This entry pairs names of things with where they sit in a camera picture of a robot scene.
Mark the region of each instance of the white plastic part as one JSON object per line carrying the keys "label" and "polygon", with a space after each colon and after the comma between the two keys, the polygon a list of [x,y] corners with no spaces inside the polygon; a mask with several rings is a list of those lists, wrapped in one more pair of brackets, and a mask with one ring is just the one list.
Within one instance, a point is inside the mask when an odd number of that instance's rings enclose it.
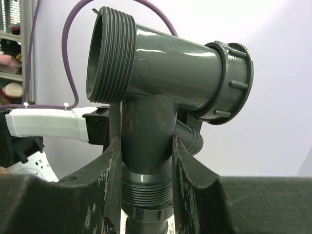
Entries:
{"label": "white plastic part", "polygon": [[13,137],[64,137],[88,142],[87,125],[82,116],[96,109],[14,109],[5,118]]}
{"label": "white plastic part", "polygon": [[9,171],[16,175],[35,175],[48,182],[58,182],[59,179],[54,174],[45,152],[38,151],[27,159],[25,164],[18,162],[8,167]]}

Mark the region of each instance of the purple cable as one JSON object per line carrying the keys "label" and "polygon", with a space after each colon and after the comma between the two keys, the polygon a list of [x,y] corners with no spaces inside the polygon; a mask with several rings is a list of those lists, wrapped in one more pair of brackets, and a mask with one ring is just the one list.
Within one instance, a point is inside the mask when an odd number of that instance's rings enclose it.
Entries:
{"label": "purple cable", "polygon": [[[70,87],[73,91],[74,94],[74,98],[75,98],[75,102],[73,105],[68,106],[67,110],[71,110],[74,109],[75,107],[78,106],[79,103],[79,96],[78,96],[78,92],[75,86],[75,82],[70,70],[70,66],[69,66],[69,60],[68,60],[68,34],[69,34],[69,29],[74,21],[74,18],[76,17],[76,15],[78,14],[78,12],[88,3],[92,2],[93,0],[81,0],[80,2],[78,2],[76,4],[76,6],[71,10],[71,12],[69,13],[64,28],[63,28],[63,34],[62,34],[62,57],[63,57],[63,62],[64,62],[64,68],[65,68],[65,72],[67,74],[68,77],[68,82],[70,84]],[[174,28],[174,26],[172,25],[172,23],[169,21],[169,19],[165,16],[165,14],[159,9],[157,8],[154,4],[150,3],[147,0],[134,0],[138,3],[141,3],[144,6],[147,6],[148,8],[150,8],[152,11],[154,11],[161,19],[162,21],[166,24],[166,26],[168,27],[169,31],[171,32],[171,34],[173,36],[178,37],[176,30]],[[27,77],[26,77],[26,84],[25,84],[25,93],[23,95],[23,99],[25,100],[24,96],[26,97],[26,90],[28,90],[29,87],[29,82],[30,82],[30,75],[31,75],[31,52],[32,52],[32,47],[33,47],[33,43],[34,43],[34,33],[35,33],[35,26],[36,26],[36,21],[37,21],[37,17],[38,17],[38,10],[39,10],[39,5],[40,5],[41,0],[38,0],[37,6],[36,6],[36,10],[35,10],[35,15],[34,15],[34,21],[33,21],[33,27],[32,27],[32,31],[31,31],[31,36],[30,36],[30,45],[29,45],[29,52],[28,52],[28,66],[27,66]],[[4,106],[0,106],[0,109],[3,108],[25,108],[24,105],[20,104],[20,105],[4,105]],[[27,108],[29,109],[59,109],[59,110],[64,110],[64,106],[60,106],[60,105],[29,105],[27,106]]]}

